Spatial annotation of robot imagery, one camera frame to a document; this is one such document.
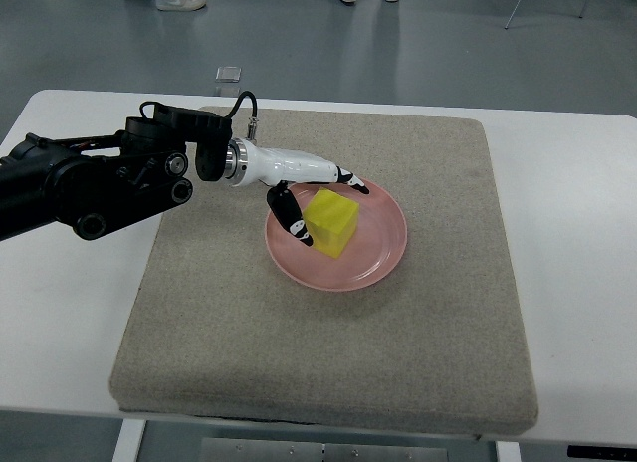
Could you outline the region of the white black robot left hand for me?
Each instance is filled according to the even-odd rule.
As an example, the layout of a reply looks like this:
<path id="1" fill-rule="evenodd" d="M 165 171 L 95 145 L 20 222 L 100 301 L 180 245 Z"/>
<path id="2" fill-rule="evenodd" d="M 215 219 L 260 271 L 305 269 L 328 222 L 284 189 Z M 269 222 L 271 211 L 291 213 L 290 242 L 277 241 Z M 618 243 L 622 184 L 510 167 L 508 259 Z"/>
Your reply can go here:
<path id="1" fill-rule="evenodd" d="M 268 185 L 267 202 L 275 218 L 309 247 L 314 240 L 289 189 L 291 183 L 340 183 L 363 194 L 369 192 L 360 178 L 329 160 L 299 150 L 257 147 L 248 139 L 230 142 L 223 176 L 235 187 L 257 181 Z"/>

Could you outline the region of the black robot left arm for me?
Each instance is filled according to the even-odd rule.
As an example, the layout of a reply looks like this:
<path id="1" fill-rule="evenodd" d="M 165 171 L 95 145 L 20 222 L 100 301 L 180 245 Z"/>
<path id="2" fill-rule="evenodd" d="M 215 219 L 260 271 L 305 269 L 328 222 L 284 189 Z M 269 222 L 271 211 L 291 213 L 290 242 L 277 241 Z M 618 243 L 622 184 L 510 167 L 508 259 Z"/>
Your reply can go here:
<path id="1" fill-rule="evenodd" d="M 187 143 L 200 179 L 224 173 L 232 121 L 155 104 L 113 135 L 50 139 L 29 133 L 1 159 L 1 237 L 60 222 L 95 240 L 187 202 Z"/>

